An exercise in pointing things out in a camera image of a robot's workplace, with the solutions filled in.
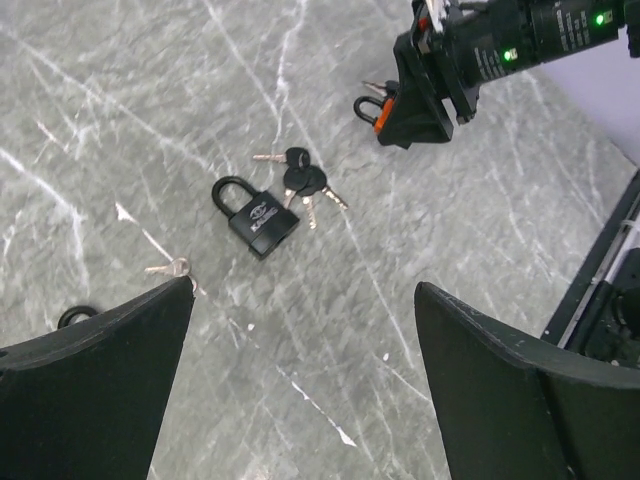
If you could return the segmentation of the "yellow padlock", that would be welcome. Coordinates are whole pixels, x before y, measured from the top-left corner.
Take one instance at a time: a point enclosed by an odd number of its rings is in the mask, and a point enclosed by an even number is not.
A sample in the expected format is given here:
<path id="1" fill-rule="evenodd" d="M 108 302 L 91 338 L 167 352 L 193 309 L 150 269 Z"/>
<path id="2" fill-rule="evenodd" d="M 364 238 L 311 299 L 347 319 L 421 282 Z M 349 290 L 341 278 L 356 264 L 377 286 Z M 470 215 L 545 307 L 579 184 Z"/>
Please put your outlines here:
<path id="1" fill-rule="evenodd" d="M 90 318 L 97 314 L 97 309 L 90 305 L 72 306 L 64 311 L 60 316 L 57 322 L 57 329 L 60 330 L 71 325 L 78 317 Z"/>

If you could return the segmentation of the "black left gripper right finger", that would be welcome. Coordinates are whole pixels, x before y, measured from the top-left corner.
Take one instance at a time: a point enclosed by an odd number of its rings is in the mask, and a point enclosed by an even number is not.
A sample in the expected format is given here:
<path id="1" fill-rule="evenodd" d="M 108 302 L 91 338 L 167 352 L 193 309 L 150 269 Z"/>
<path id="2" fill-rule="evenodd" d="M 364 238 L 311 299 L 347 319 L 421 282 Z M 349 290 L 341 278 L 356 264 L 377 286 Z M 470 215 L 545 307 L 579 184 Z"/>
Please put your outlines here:
<path id="1" fill-rule="evenodd" d="M 636 479 L 639 372 L 563 350 L 428 282 L 416 328 L 454 479 Z"/>

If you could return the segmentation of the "black padlock keys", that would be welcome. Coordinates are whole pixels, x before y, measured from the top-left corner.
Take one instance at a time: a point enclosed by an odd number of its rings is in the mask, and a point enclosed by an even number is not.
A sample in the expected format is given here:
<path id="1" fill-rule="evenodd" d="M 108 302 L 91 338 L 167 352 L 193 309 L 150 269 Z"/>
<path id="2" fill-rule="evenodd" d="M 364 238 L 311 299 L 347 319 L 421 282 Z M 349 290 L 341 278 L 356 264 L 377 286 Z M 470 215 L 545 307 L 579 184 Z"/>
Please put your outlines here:
<path id="1" fill-rule="evenodd" d="M 283 175 L 284 206 L 288 208 L 295 197 L 299 197 L 305 207 L 309 228 L 317 228 L 313 197 L 320 192 L 335 202 L 341 209 L 347 210 L 348 204 L 330 187 L 323 169 L 311 162 L 311 155 L 304 147 L 290 147 L 279 154 L 254 154 L 255 161 L 271 161 L 285 164 Z"/>

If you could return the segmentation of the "black Kaijing padlock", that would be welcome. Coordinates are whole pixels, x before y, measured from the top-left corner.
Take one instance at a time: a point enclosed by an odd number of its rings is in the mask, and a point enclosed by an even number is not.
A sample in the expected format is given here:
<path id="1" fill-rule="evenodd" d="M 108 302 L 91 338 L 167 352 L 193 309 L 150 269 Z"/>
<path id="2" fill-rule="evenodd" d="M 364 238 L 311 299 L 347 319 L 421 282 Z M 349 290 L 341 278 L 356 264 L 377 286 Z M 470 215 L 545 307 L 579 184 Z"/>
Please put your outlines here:
<path id="1" fill-rule="evenodd" d="M 232 211 L 222 199 L 229 185 L 239 186 L 251 196 L 251 201 L 238 211 Z M 229 228 L 248 246 L 259 260 L 268 257 L 298 227 L 300 219 L 268 191 L 256 190 L 238 176 L 217 180 L 211 190 L 214 205 L 227 217 Z"/>

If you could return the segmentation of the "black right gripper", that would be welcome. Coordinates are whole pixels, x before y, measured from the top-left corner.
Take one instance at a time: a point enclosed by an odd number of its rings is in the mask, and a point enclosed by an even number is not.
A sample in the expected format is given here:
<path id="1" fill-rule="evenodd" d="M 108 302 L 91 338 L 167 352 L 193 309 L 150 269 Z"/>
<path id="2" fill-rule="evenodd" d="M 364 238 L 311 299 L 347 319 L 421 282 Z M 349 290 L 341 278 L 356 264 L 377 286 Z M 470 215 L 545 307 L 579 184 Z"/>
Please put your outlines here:
<path id="1" fill-rule="evenodd" d="M 480 87 L 530 67 L 528 1 L 413 1 L 393 47 L 398 79 L 384 84 L 383 146 L 444 144 L 477 113 Z"/>

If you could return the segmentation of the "orange padlock keys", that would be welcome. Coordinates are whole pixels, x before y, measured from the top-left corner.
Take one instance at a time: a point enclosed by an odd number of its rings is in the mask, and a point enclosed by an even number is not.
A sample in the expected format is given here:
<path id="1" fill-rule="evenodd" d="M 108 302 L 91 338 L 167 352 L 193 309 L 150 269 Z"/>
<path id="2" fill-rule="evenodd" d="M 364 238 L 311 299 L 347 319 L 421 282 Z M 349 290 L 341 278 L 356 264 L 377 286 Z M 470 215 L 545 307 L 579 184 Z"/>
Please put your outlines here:
<path id="1" fill-rule="evenodd" d="M 362 81 L 361 84 L 384 98 L 394 97 L 399 90 L 399 82 L 395 80 L 387 80 L 384 83 Z"/>

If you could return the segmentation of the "yellow padlock keys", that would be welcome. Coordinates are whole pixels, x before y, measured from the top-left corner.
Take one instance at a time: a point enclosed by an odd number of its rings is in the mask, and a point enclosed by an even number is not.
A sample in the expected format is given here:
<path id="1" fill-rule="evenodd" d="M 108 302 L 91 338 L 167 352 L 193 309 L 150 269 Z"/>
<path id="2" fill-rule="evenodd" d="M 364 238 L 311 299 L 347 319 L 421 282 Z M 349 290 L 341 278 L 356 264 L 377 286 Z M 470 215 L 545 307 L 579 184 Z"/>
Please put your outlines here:
<path id="1" fill-rule="evenodd" d="M 159 274 L 174 278 L 187 277 L 191 281 L 194 294 L 208 295 L 208 293 L 199 286 L 196 277 L 192 273 L 191 263 L 185 257 L 175 258 L 166 265 L 146 267 L 144 272 L 150 275 Z"/>

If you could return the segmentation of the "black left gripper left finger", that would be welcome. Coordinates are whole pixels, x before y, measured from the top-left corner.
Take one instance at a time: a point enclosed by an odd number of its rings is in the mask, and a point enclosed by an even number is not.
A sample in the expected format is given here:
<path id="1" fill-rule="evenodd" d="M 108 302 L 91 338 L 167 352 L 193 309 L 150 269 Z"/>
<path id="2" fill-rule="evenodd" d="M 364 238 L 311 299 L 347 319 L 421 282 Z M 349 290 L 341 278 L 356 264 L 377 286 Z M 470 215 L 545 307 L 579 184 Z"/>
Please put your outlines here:
<path id="1" fill-rule="evenodd" d="M 175 278 L 2 347 L 2 478 L 146 478 L 193 305 Z"/>

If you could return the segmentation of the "orange padlock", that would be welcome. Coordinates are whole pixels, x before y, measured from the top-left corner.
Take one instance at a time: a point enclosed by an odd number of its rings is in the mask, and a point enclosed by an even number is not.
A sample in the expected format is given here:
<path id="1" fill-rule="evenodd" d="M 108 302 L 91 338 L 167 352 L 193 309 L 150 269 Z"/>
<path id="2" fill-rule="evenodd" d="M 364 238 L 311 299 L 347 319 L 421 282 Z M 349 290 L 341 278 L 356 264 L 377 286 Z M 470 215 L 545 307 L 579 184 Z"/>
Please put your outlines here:
<path id="1" fill-rule="evenodd" d="M 393 108 L 392 98 L 376 98 L 363 95 L 353 102 L 355 115 L 369 124 L 375 134 L 380 134 Z"/>

